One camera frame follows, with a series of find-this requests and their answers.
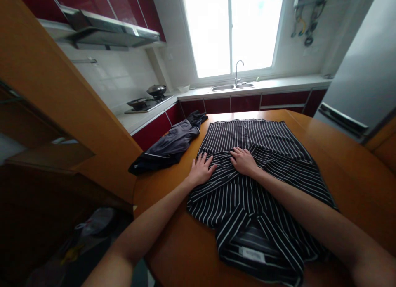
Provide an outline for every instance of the window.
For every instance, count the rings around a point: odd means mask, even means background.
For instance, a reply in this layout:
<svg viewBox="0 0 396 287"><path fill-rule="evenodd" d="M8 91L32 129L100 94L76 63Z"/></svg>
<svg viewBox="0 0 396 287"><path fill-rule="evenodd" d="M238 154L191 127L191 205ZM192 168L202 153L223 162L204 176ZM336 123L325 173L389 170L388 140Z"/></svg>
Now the window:
<svg viewBox="0 0 396 287"><path fill-rule="evenodd" d="M184 0L199 78L272 66L283 0Z"/></svg>

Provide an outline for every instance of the hand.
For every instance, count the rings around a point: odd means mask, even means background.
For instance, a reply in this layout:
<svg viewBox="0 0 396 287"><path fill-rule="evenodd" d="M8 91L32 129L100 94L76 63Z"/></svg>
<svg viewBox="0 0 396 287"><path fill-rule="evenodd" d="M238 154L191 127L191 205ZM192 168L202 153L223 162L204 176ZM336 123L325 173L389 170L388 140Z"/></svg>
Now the hand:
<svg viewBox="0 0 396 287"><path fill-rule="evenodd" d="M231 157L232 165L239 173L252 178L253 174L260 169L248 150L235 147L230 153L233 156Z"/></svg>
<svg viewBox="0 0 396 287"><path fill-rule="evenodd" d="M202 154L199 154L196 162L195 159L193 159L193 165L191 167L190 173L185 179L190 185L192 185L192 188L209 180L217 167L217 164L214 164L211 168L209 168L209 165L213 160L213 156L210 156L206 161L206 155L206 153L203 156Z"/></svg>

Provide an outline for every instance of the white countertop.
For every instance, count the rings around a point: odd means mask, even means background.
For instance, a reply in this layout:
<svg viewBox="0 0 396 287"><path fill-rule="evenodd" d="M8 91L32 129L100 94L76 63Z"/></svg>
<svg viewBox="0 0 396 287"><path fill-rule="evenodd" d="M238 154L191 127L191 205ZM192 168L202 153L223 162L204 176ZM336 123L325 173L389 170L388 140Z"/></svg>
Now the white countertop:
<svg viewBox="0 0 396 287"><path fill-rule="evenodd" d="M307 90L314 87L326 87L331 84L331 80L324 79L319 74L312 74L307 76L296 76L289 78L276 78L270 80L264 80L260 82L250 82L255 85L253 88L244 88L244 89L234 89L234 90L222 90L216 92L209 92L209 90L213 87L204 87L198 88L195 90L190 90L186 93L172 92L166 95L172 95L172 98L169 98L162 102L155 109L147 112L147 113L139 113L139 114L119 114L117 115L117 119L120 123L125 127L128 133L133 134L139 128L155 119L158 115L163 113L164 110L171 107L178 100L195 100L195 99L210 99L210 98L220 98L220 97L229 97L229 96L237 96L237 95L259 95L261 93L284 93L289 91L299 91L299 90ZM127 104L123 106L123 110L127 111L131 107Z"/></svg>

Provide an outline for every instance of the faucet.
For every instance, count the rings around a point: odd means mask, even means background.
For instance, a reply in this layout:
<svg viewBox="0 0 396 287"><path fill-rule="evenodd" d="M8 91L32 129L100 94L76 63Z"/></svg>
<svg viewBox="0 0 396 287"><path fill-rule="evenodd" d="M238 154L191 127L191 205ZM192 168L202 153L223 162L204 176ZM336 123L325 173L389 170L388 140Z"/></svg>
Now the faucet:
<svg viewBox="0 0 396 287"><path fill-rule="evenodd" d="M238 85L238 82L240 81L240 79L238 79L238 72L237 72L237 68L238 68L238 63L242 62L242 65L245 66L245 63L242 60L239 60L236 64L235 64L235 86Z"/></svg>

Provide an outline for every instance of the black and white striped shirt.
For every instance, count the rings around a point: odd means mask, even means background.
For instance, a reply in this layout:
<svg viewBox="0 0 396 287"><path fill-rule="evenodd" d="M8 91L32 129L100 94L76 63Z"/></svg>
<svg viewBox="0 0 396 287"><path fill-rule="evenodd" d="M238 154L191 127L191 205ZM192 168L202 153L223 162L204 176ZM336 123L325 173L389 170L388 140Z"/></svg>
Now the black and white striped shirt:
<svg viewBox="0 0 396 287"><path fill-rule="evenodd" d="M319 169L285 122L233 120L209 125L198 153L218 167L189 195L188 212L216 229L220 259L267 283L299 286L304 263L329 251L263 187L230 161L233 147L248 149L257 165L277 179L337 209Z"/></svg>

